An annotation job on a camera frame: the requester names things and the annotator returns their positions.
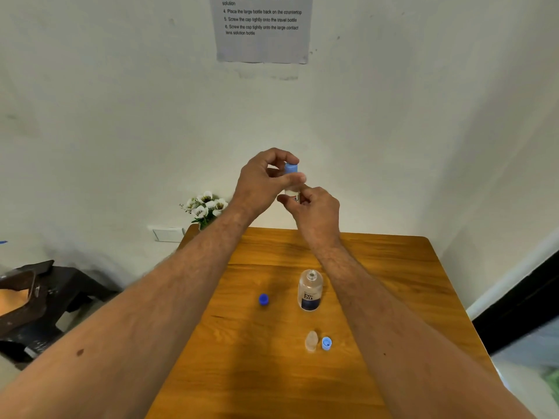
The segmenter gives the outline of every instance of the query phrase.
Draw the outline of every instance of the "printed instructions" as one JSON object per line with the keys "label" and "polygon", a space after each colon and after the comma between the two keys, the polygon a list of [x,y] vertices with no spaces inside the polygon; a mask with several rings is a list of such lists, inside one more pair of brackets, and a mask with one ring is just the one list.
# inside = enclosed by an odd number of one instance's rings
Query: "printed instructions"
{"label": "printed instructions", "polygon": [[219,61],[307,63],[312,0],[210,0]]}

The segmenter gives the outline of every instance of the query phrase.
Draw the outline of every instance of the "light blue cap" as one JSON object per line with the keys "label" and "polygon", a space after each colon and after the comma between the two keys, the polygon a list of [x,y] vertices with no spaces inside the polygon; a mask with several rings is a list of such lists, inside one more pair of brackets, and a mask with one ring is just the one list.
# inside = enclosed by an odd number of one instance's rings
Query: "light blue cap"
{"label": "light blue cap", "polygon": [[332,340],[328,337],[322,338],[322,349],[328,351],[330,347],[332,347]]}
{"label": "light blue cap", "polygon": [[286,174],[297,172],[297,165],[292,165],[291,163],[285,163],[284,172],[285,172]]}
{"label": "light blue cap", "polygon": [[267,306],[269,302],[268,294],[260,294],[260,297],[258,297],[258,302],[261,306]]}

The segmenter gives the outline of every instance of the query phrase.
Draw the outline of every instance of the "large bottle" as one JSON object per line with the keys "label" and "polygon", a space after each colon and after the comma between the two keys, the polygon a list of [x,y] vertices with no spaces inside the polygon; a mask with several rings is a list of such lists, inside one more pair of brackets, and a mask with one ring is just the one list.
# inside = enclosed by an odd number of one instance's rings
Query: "large bottle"
{"label": "large bottle", "polygon": [[316,310],[320,305],[324,280],[314,269],[305,270],[299,279],[298,301],[303,310]]}
{"label": "large bottle", "polygon": [[[285,163],[284,173],[287,175],[288,173],[295,173],[297,172],[297,165],[292,165],[291,163]],[[285,195],[293,197],[297,203],[299,202],[299,191],[297,187],[290,187],[284,191]]]}

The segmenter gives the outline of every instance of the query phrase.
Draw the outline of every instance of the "bottle label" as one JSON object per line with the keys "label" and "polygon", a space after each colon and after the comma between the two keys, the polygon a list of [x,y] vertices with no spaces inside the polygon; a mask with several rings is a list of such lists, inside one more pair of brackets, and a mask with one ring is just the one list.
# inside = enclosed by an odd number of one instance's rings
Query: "bottle label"
{"label": "bottle label", "polygon": [[316,310],[320,304],[320,297],[316,297],[316,294],[309,294],[308,292],[303,293],[301,298],[301,308],[303,310]]}

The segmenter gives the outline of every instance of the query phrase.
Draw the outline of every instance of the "white flower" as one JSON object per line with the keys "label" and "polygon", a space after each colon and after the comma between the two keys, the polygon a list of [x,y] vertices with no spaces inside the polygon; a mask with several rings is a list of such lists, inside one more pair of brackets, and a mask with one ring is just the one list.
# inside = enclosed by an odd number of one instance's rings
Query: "white flower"
{"label": "white flower", "polygon": [[188,200],[188,203],[186,203],[186,205],[185,205],[185,211],[191,213],[192,210],[195,209],[198,206],[199,206],[199,203],[196,200],[196,198],[191,198],[190,200]]}
{"label": "white flower", "polygon": [[203,195],[198,196],[196,198],[196,200],[200,203],[200,204],[206,204],[209,201],[212,201],[213,198],[213,194],[210,191],[206,191],[204,192]]}
{"label": "white flower", "polygon": [[192,214],[194,215],[195,219],[201,219],[201,218],[207,216],[208,211],[209,210],[208,210],[207,207],[204,207],[203,205],[200,205],[192,211]]}
{"label": "white flower", "polygon": [[215,210],[213,211],[214,216],[219,216],[223,210],[229,205],[224,198],[220,198],[219,200],[215,200]]}

